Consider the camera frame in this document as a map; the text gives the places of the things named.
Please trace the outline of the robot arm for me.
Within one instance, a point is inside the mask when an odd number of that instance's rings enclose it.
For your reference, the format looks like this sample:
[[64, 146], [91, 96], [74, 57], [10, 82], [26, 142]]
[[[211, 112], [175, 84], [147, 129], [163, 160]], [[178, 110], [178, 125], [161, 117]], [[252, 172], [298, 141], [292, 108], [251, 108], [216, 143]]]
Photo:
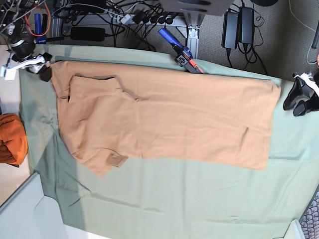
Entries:
[[[44, 6], [46, 13], [35, 15], [35, 31], [28, 17], [33, 10]], [[51, 15], [44, 0], [2, 0], [0, 2], [0, 35], [9, 53], [6, 64], [0, 68], [5, 80], [14, 80], [19, 69], [39, 75], [48, 82], [52, 77], [49, 53], [35, 54], [36, 44], [45, 37], [51, 25]]]

